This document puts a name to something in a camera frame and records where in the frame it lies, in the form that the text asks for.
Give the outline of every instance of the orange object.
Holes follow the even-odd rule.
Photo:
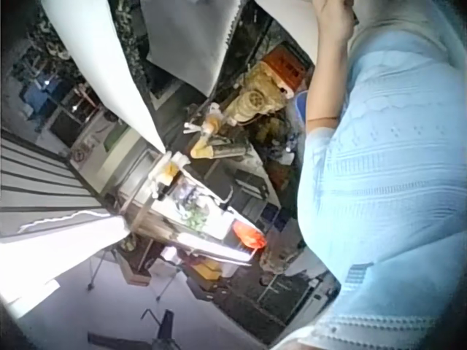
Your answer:
[[[306,68],[290,45],[282,43],[267,54],[263,60],[293,92],[296,92],[306,75]]]
[[[254,227],[236,220],[232,228],[245,246],[252,249],[261,249],[266,246],[266,239],[263,234]]]

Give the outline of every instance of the wrist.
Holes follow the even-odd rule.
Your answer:
[[[347,45],[349,40],[338,38],[329,34],[318,34],[318,50],[327,53],[347,53]]]

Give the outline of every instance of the person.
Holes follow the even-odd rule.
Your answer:
[[[464,74],[449,63],[429,1],[366,1],[377,4],[364,27],[357,14],[354,33],[353,1],[313,0],[319,49],[298,222],[342,287],[275,349],[414,349],[436,342],[433,329],[445,341],[463,313]]]

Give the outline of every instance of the woman's arm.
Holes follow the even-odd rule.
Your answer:
[[[353,34],[353,1],[314,0],[319,43],[316,68],[306,101],[306,132],[336,128],[344,103],[347,43]]]

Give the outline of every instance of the wire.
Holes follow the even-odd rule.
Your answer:
[[[81,210],[81,211],[77,211],[76,213],[73,213],[72,215],[69,215],[67,217],[53,217],[51,219],[41,219],[41,220],[34,221],[34,222],[30,223],[30,224],[21,225],[20,229],[17,232],[17,234],[22,233],[24,230],[26,230],[28,228],[32,228],[33,226],[36,226],[36,225],[39,225],[39,224],[44,224],[46,222],[66,221],[66,220],[73,219],[74,217],[77,217],[78,215],[81,215],[81,214],[89,214],[89,215],[92,215],[94,217],[111,217],[111,214],[109,214],[109,213],[102,214],[102,213],[96,213],[95,211],[92,211],[92,210]]]
[[[256,122],[257,120],[259,120],[260,118],[262,118],[264,116],[265,116],[264,114],[257,114],[253,118],[251,118],[250,120],[248,120],[246,122],[239,122],[239,125],[240,126],[247,126],[247,125],[253,124],[254,122]]]

